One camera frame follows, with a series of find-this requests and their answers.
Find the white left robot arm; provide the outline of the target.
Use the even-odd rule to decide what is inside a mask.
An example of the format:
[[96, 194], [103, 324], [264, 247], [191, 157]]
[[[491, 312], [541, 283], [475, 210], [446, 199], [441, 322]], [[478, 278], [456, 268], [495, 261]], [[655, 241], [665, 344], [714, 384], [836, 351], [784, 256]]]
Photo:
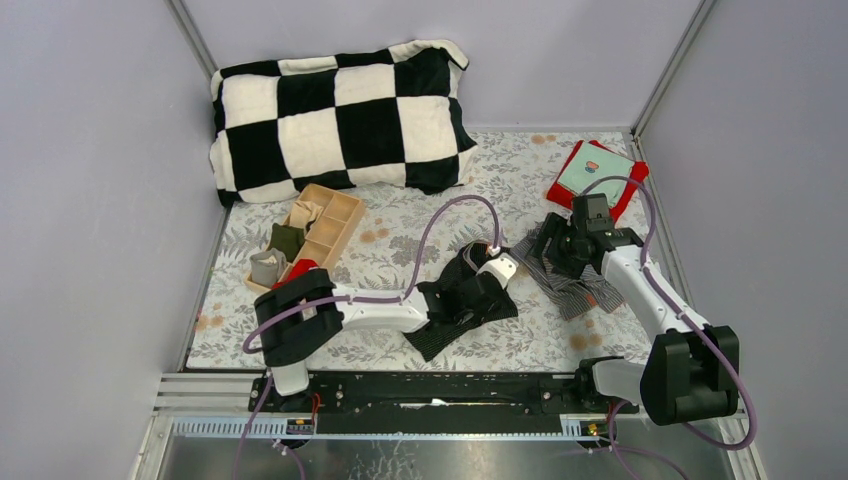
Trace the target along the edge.
[[409, 295], [336, 284], [325, 269], [316, 268], [259, 296], [254, 311], [258, 327], [243, 350], [253, 354], [253, 341], [260, 342], [272, 398], [288, 411], [309, 401], [307, 359], [343, 331], [398, 331], [431, 361], [465, 333], [518, 314], [493, 273], [464, 267], [444, 269]]

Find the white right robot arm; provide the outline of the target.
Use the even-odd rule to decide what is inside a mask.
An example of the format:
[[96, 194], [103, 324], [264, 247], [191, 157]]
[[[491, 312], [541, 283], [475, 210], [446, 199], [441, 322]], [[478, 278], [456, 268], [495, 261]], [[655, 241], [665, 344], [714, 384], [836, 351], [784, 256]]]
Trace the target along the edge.
[[611, 218], [546, 216], [532, 256], [554, 272], [578, 277], [592, 268], [624, 298], [652, 341], [645, 364], [608, 356], [583, 360], [575, 372], [575, 402], [597, 412], [612, 399], [644, 408], [665, 426], [729, 416], [740, 389], [739, 339], [728, 326], [713, 326], [682, 298], [645, 258], [645, 243]]

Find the grey striped underwear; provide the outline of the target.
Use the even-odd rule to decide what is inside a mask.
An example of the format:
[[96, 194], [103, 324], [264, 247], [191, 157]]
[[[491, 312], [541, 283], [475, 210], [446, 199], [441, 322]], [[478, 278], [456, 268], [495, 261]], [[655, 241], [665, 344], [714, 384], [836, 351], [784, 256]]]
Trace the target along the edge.
[[623, 296], [589, 266], [578, 279], [555, 273], [548, 260], [540, 260], [531, 251], [539, 237], [542, 223], [516, 243], [510, 255], [525, 267], [548, 298], [558, 307], [565, 320], [586, 314], [595, 307], [612, 313], [625, 303]]

